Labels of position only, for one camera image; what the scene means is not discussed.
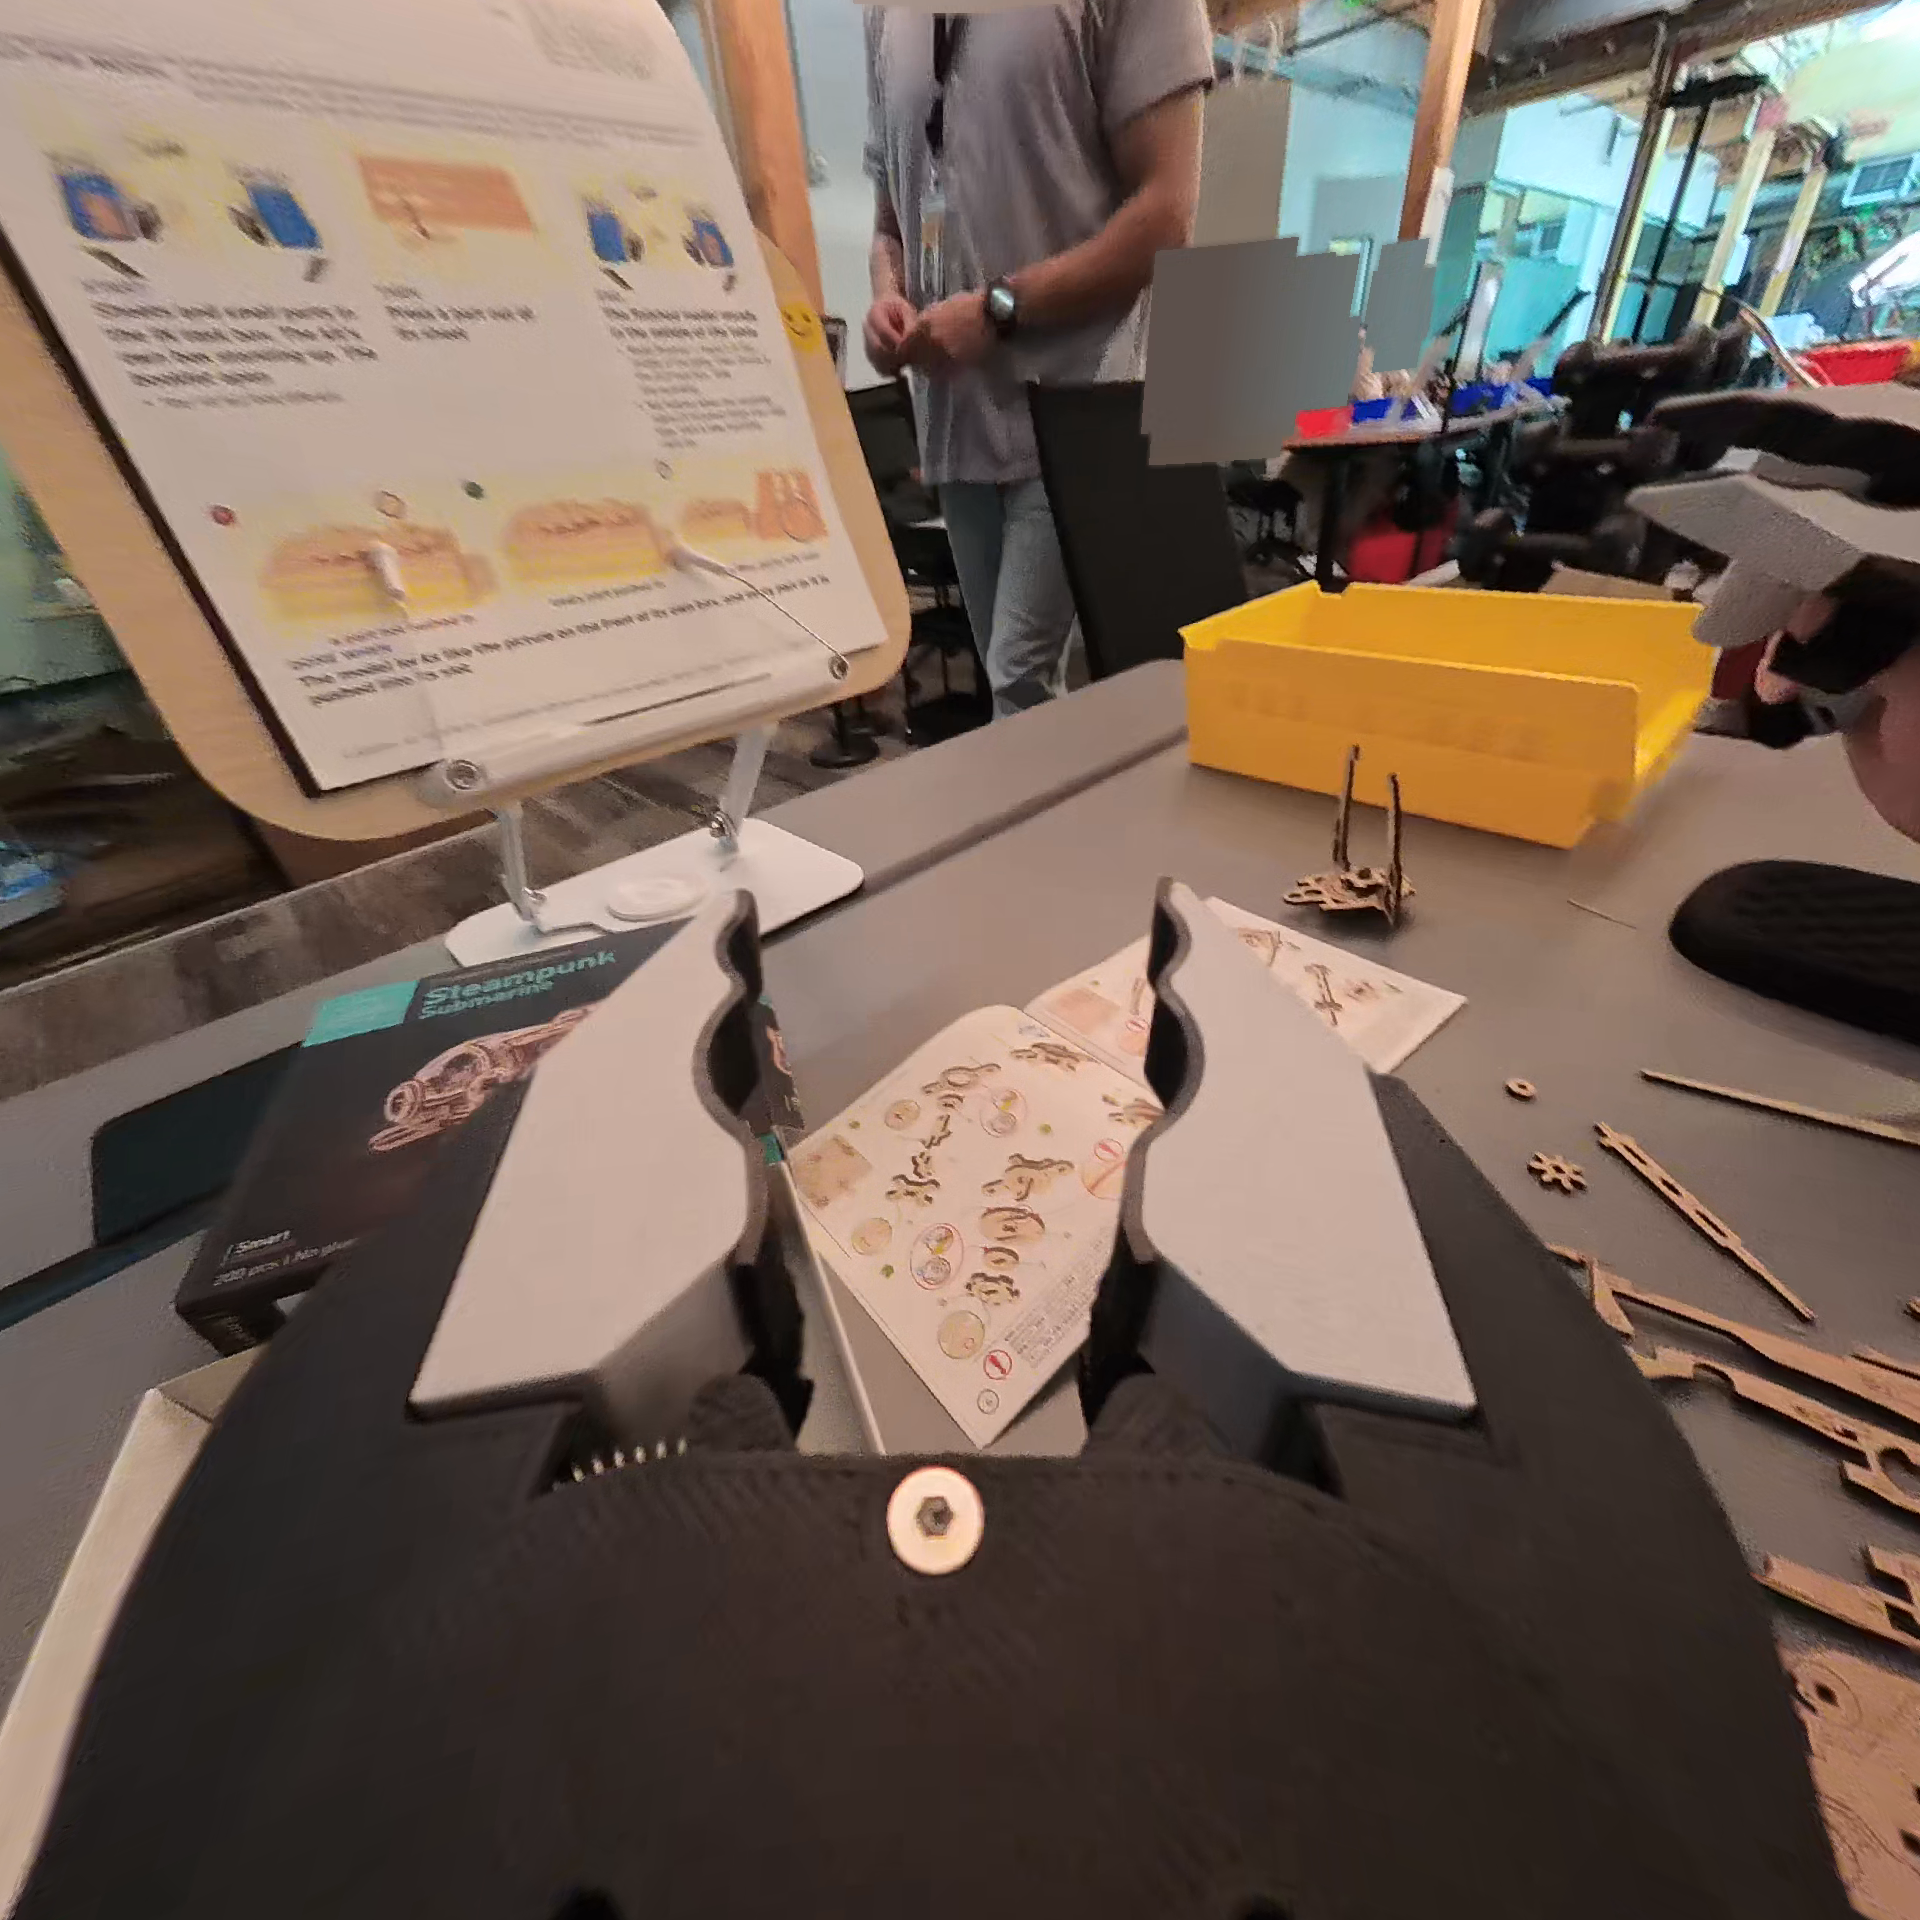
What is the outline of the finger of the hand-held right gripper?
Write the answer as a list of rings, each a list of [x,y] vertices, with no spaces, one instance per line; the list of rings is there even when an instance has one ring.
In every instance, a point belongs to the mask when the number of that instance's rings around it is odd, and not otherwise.
[[[1859,473],[1870,502],[1917,501],[1917,389],[1902,381],[1672,396],[1651,421],[1708,462],[1750,448]]]
[[[1723,557],[1719,586],[1691,629],[1711,649],[1782,632],[1814,597],[1917,588],[1917,510],[1880,508],[1832,488],[1789,488],[1755,472],[1636,488],[1626,505]]]

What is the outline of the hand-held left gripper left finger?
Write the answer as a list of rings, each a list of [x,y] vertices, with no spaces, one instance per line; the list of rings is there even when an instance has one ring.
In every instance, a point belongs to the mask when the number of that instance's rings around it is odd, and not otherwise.
[[[541,1056],[494,1126],[412,1411],[570,1403],[596,1440],[636,1450],[678,1435],[708,1380],[750,1377],[800,1435],[791,1098],[756,904],[722,892]]]

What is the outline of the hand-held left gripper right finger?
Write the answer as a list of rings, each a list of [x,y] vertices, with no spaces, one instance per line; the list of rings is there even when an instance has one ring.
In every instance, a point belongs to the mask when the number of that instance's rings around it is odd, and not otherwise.
[[[1181,881],[1162,881],[1128,1153],[1083,1345],[1083,1418],[1155,1377],[1214,1433],[1340,1406],[1478,1412],[1375,1080]]]

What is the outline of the assembly instruction booklet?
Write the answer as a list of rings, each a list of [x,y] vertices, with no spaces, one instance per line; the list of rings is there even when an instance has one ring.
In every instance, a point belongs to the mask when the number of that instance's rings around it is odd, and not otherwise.
[[[1141,1064],[994,1004],[791,1153],[826,1274],[972,1450],[1078,1354],[1128,1157],[1159,1114]]]

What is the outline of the black model kit box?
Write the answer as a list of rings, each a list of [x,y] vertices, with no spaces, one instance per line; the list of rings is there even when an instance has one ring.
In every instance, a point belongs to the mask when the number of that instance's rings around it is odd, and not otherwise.
[[[267,1342],[283,1306],[408,1209],[446,1142],[580,1026],[580,1056],[619,1109],[573,1120],[572,1157],[591,1147],[610,1181],[663,1196],[670,1050],[622,1040],[594,1009],[682,930],[598,932],[324,1002],[180,1283],[178,1316],[218,1354]]]

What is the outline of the partly built wooden model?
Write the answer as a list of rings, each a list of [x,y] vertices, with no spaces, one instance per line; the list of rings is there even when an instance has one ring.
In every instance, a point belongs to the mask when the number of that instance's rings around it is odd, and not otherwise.
[[[1320,915],[1379,915],[1388,929],[1397,929],[1406,900],[1413,896],[1406,868],[1406,824],[1402,804],[1402,779],[1384,778],[1384,857],[1383,865],[1354,859],[1354,804],[1359,771],[1359,745],[1351,742],[1338,792],[1327,865],[1323,872],[1296,878],[1282,904],[1311,907]]]

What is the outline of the person's right hand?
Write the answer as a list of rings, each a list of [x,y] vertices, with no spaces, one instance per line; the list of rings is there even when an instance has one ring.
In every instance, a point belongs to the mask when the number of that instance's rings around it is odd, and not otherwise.
[[[1906,597],[1908,592],[1850,592]],[[1875,710],[1859,728],[1835,734],[1845,748],[1856,787],[1887,827],[1917,840],[1917,642],[1877,689]]]

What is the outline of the black dumbbell rack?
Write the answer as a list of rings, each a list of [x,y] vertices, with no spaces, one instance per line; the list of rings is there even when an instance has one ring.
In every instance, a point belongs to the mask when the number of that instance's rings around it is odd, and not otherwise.
[[[1677,542],[1630,510],[1647,484],[1709,467],[1667,425],[1664,400],[1733,389],[1750,355],[1742,323],[1672,342],[1576,342],[1552,370],[1552,408],[1499,428],[1484,501],[1452,542],[1456,577],[1491,592],[1568,592],[1573,574],[1662,586]]]

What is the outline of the small white instruction leaflet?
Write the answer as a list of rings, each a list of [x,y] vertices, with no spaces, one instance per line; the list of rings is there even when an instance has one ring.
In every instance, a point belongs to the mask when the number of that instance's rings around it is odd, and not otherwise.
[[[1207,907],[1231,929],[1260,968],[1314,1009],[1375,1073],[1399,1069],[1464,1005],[1464,996],[1406,977],[1351,949],[1228,904]],[[1155,994],[1144,978],[1147,939],[1138,939],[1045,990],[1024,1012],[1058,1040],[1144,1084],[1144,1045]]]

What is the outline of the background work desk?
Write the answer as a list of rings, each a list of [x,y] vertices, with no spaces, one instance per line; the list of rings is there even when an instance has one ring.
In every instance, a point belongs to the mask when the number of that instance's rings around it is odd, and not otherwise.
[[[1413,418],[1402,403],[1362,421],[1354,409],[1330,412],[1330,432],[1288,440],[1271,464],[1300,498],[1306,577],[1320,592],[1343,592],[1411,586],[1437,569],[1520,430],[1559,413],[1560,405],[1533,389],[1464,417]]]

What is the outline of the yellow plastic bin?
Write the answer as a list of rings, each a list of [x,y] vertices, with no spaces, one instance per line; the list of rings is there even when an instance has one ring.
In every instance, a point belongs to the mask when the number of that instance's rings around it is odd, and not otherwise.
[[[1183,627],[1194,763],[1543,848],[1615,826],[1711,693],[1667,598],[1306,584]]]

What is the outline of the notched wooden strip part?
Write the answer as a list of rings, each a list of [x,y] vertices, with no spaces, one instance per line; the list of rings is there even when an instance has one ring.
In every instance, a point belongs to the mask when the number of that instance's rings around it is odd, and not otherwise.
[[[1742,1270],[1760,1283],[1788,1312],[1803,1325],[1816,1322],[1814,1310],[1797,1293],[1773,1269],[1691,1188],[1686,1188],[1669,1168],[1645,1153],[1645,1147],[1618,1131],[1613,1125],[1597,1120],[1594,1125],[1596,1142],[1631,1171],[1643,1187],[1652,1188],[1671,1212],[1680,1213],[1686,1226],[1714,1246],[1720,1256],[1742,1267]]]

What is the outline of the black desk mat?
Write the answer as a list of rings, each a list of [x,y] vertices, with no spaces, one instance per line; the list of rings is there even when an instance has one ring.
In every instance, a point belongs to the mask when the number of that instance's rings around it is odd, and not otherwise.
[[[110,1246],[218,1197],[300,1046],[276,1046],[131,1109],[86,1155],[91,1243]]]

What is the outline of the thin plain wooden strip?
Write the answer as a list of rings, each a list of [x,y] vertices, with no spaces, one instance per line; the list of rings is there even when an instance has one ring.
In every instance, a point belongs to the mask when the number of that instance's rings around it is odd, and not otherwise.
[[[1910,1150],[1917,1147],[1917,1126],[1912,1122],[1867,1117],[1842,1112],[1821,1112],[1816,1106],[1805,1104],[1803,1099],[1728,1088],[1667,1069],[1640,1068],[1639,1080],[1654,1088],[1667,1088],[1691,1098],[1708,1098],[1726,1106],[1739,1106],[1752,1114],[1770,1114],[1776,1117],[1814,1125],[1820,1129],[1831,1129],[1835,1134],[1872,1138],[1886,1146],[1902,1146]]]

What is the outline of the white cardboard box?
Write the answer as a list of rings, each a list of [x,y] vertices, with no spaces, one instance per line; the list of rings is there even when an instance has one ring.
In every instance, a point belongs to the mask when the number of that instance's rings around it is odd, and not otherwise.
[[[58,1776],[154,1534],[266,1349],[158,1384],[135,1406],[5,1715],[5,1794]]]

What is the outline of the laser-cut plywood part sheet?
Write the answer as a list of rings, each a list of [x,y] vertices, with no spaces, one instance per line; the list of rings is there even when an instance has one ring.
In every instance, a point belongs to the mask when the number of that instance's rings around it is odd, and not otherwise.
[[[1832,1649],[1784,1649],[1814,1798],[1859,1916],[1917,1916],[1917,1682]]]
[[[1915,1366],[1872,1350],[1832,1354],[1723,1312],[1636,1288],[1596,1256],[1552,1243],[1639,1377],[1672,1406],[1714,1401],[1827,1458],[1851,1520],[1898,1520],[1915,1534]],[[1757,1544],[1765,1596],[1842,1636],[1915,1661],[1915,1544],[1860,1541],[1832,1572]]]

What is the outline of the black office chair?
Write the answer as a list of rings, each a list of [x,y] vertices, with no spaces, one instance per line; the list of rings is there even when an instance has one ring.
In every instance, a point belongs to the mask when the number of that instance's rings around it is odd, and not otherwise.
[[[920,448],[902,380],[847,393],[861,459],[887,542],[907,592],[907,649],[900,668],[902,738],[911,748],[946,740],[954,722],[954,651],[972,629],[958,603],[958,571],[936,498],[920,478]]]
[[[1087,677],[1181,660],[1250,598],[1222,472],[1152,464],[1141,381],[1029,381],[1027,409]]]

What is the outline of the printed instruction sheet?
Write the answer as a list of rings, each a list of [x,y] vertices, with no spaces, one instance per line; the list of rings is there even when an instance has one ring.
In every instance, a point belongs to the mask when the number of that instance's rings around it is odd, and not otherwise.
[[[887,645],[658,5],[5,5],[5,266],[295,779]]]

